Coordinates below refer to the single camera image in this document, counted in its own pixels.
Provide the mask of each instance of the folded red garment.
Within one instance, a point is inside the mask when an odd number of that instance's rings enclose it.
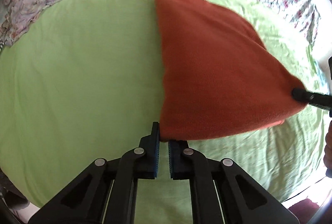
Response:
[[[165,66],[162,140],[211,139],[282,123],[304,88],[252,25],[205,0],[155,0]]]

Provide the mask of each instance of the teal fabric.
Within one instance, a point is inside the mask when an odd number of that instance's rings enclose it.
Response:
[[[268,51],[308,90],[320,83],[303,36],[254,0],[208,0],[253,24]],[[62,0],[0,59],[0,166],[42,206],[96,158],[121,157],[150,133],[163,103],[154,0]],[[229,157],[283,201],[319,165],[328,116],[308,106],[282,125],[189,142]],[[189,184],[139,180],[135,223],[191,223]]]

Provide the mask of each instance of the silver screw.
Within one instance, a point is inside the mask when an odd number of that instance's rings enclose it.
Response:
[[[96,159],[95,160],[95,165],[96,166],[102,166],[105,164],[105,159]]]
[[[227,167],[230,167],[230,166],[233,165],[233,161],[232,161],[232,159],[224,159],[224,160],[222,161],[222,163],[223,163],[225,166],[227,166]]]
[[[135,154],[143,154],[144,153],[144,149],[141,147],[137,147],[134,149],[134,153]]]
[[[186,155],[192,155],[194,153],[194,150],[191,148],[186,148],[183,150],[183,153]]]

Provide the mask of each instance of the green fabric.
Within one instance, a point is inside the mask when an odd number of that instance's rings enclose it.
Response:
[[[280,17],[254,0],[208,1],[250,21],[268,51],[319,90],[308,43]],[[3,50],[0,71],[0,165],[42,206],[94,159],[136,147],[158,121],[154,0],[62,0]],[[212,159],[232,158],[282,201],[321,164],[327,122],[309,106],[280,126],[189,144]],[[191,222],[189,183],[169,178],[162,143],[158,178],[139,181],[136,223]]]

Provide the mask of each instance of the hand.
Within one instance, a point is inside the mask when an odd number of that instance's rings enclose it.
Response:
[[[324,164],[328,169],[332,170],[332,121],[330,123],[330,127],[328,133],[326,134],[326,146],[324,149]]]

